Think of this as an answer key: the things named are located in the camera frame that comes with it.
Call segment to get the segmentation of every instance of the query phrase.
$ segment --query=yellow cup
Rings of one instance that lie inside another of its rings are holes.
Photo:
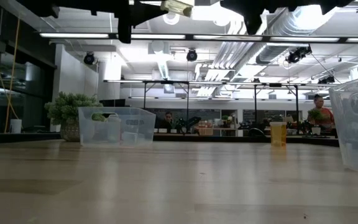
[[[283,147],[287,145],[287,123],[270,122],[270,135],[272,137],[272,146]]]

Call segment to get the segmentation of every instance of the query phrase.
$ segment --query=plant pot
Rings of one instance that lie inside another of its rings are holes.
[[[313,128],[311,128],[311,132],[312,132],[313,134],[320,135],[321,128],[320,128],[320,127],[313,127]]]
[[[80,141],[80,126],[78,123],[64,123],[60,127],[60,136],[68,142]]]

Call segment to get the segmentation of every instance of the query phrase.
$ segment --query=potted plant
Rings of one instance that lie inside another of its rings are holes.
[[[311,132],[313,134],[317,134],[317,135],[320,135],[321,133],[321,128],[318,126],[318,125],[315,125],[315,122],[316,121],[320,121],[324,118],[323,114],[321,113],[320,110],[317,110],[317,109],[312,109],[312,110],[309,110],[308,111],[308,115],[309,115],[309,118],[311,119],[311,123],[314,125],[312,126],[311,128]]]
[[[81,106],[102,106],[96,98],[88,97],[84,94],[66,94],[60,92],[54,102],[46,103],[45,109],[48,111],[48,118],[53,125],[61,125],[60,135],[62,139],[69,142],[80,141],[80,127],[78,124],[78,107]],[[94,121],[105,121],[102,114],[92,115]]]

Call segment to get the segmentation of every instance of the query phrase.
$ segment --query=woman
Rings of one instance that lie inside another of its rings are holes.
[[[310,123],[312,124],[317,124],[322,126],[326,131],[329,131],[332,128],[332,124],[335,124],[334,122],[334,115],[332,114],[332,112],[327,109],[327,108],[323,108],[324,106],[324,99],[323,97],[321,97],[320,95],[315,95],[314,96],[314,105],[316,106],[314,108],[314,110],[319,110],[321,112],[321,114],[323,115],[322,119],[319,119],[317,121],[314,121],[313,119],[310,118],[310,116],[308,117],[308,121],[310,121]]]

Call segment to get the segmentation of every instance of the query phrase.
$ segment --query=green plant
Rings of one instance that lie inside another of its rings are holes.
[[[312,109],[308,111],[309,117],[315,121],[324,119],[323,114],[320,110]]]
[[[54,102],[46,103],[45,109],[48,111],[48,118],[53,125],[72,124],[78,122],[78,107],[81,106],[102,106],[95,97],[88,97],[84,94],[66,94],[60,92]],[[102,114],[93,114],[95,121],[104,121]]]

